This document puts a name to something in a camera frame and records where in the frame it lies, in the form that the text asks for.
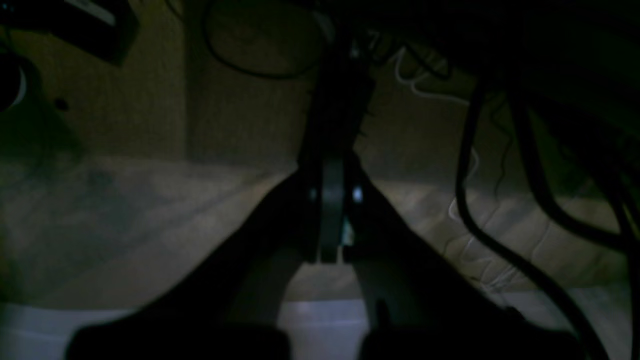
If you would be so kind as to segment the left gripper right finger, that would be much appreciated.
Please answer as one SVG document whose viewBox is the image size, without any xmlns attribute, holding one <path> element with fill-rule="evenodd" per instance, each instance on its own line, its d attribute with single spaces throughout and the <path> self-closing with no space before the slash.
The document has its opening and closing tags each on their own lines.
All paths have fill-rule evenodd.
<svg viewBox="0 0 640 360">
<path fill-rule="evenodd" d="M 320 259 L 343 246 L 365 300 L 370 331 L 360 360 L 583 360 L 574 335 L 527 321 L 473 287 L 403 221 L 354 162 L 322 161 Z"/>
</svg>

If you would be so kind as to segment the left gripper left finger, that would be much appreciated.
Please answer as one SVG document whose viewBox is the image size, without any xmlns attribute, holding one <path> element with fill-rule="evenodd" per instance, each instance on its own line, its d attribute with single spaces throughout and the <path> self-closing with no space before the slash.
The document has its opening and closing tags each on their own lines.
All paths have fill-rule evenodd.
<svg viewBox="0 0 640 360">
<path fill-rule="evenodd" d="M 290 360 L 277 326 L 286 289 L 317 245 L 318 170 L 302 164 L 194 271 L 118 319 L 79 328 L 67 360 Z"/>
</svg>

